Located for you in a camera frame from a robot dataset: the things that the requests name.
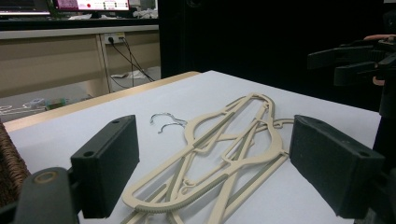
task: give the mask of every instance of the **wire hanger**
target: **wire hanger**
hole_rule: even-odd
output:
[[[171,122],[171,123],[166,123],[166,124],[164,124],[164,125],[161,127],[161,129],[158,131],[158,133],[162,133],[162,132],[163,132],[163,128],[165,128],[166,126],[169,126],[169,125],[180,125],[180,126],[182,126],[183,128],[185,128],[186,125],[187,125],[187,121],[186,121],[186,120],[184,120],[184,119],[177,119],[177,118],[175,118],[175,116],[173,116],[172,114],[167,113],[167,112],[154,114],[153,116],[151,116],[151,119],[149,120],[149,123],[150,123],[150,124],[154,124],[154,118],[157,117],[157,116],[168,116],[168,117],[170,117],[170,118],[174,121],[174,122]]]

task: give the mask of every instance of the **white table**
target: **white table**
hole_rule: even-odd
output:
[[[136,115],[140,162],[128,187],[186,145],[183,129],[179,126],[167,127],[163,133],[158,134],[160,126],[149,124],[153,114],[169,112],[179,119],[194,119],[218,111],[251,92],[262,93],[274,100],[277,119],[293,119],[294,115],[321,119],[367,147],[374,144],[380,121],[380,116],[375,112],[282,91],[215,71],[189,76],[147,91],[118,93],[118,97],[112,98],[103,96],[100,104],[88,101],[85,103],[87,106],[72,111],[66,107],[60,108],[60,111],[68,111],[61,113],[61,116],[54,116],[53,113],[57,112],[49,111],[49,119],[41,120],[45,116],[43,113],[44,115],[32,118],[29,125],[23,124],[26,120],[5,125],[28,169],[34,173],[53,166],[70,168],[70,156],[108,122],[126,115]],[[284,146],[289,148],[291,127],[286,127],[285,130]],[[186,223],[203,223],[209,210],[210,203],[202,209],[196,205],[183,218]],[[119,200],[109,218],[84,219],[80,214],[80,221],[120,223],[131,211],[132,208]],[[162,215],[156,215],[151,220],[152,223],[166,223]],[[353,219],[337,217],[290,160],[287,160],[226,223],[352,224]]]

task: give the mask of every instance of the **cream hanger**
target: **cream hanger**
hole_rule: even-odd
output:
[[[261,101],[262,104],[248,126],[241,133],[226,133],[235,117],[252,101]],[[218,120],[196,137],[194,133],[197,127],[210,119]],[[222,186],[207,223],[224,222],[289,157],[289,153],[282,147],[281,135],[276,130],[287,123],[292,124],[293,119],[275,119],[274,102],[269,97],[254,92],[235,100],[218,112],[189,120],[185,125],[187,145],[122,193],[124,203],[134,208],[134,212],[121,223],[137,223],[142,218],[148,222],[148,214],[159,213],[166,213],[170,223],[184,223],[179,210],[220,184]],[[271,136],[269,147],[258,155],[249,156],[249,150],[255,144],[255,135],[263,131]],[[232,143],[222,151],[221,163],[200,178],[191,180],[188,174],[194,158],[212,152],[215,145],[223,141]],[[153,179],[161,176],[172,165],[177,168],[170,178],[147,199],[137,198],[139,191],[148,187]],[[233,194],[238,172],[251,165],[260,165],[260,171]]]

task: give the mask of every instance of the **wicker basket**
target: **wicker basket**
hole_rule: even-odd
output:
[[[30,175],[0,120],[0,207],[18,200],[23,180]]]

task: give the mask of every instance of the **computer monitor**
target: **computer monitor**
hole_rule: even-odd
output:
[[[100,18],[99,12],[129,10],[129,0],[52,0],[55,10],[89,12],[91,18]]]
[[[47,0],[1,0],[0,17],[49,16]]]

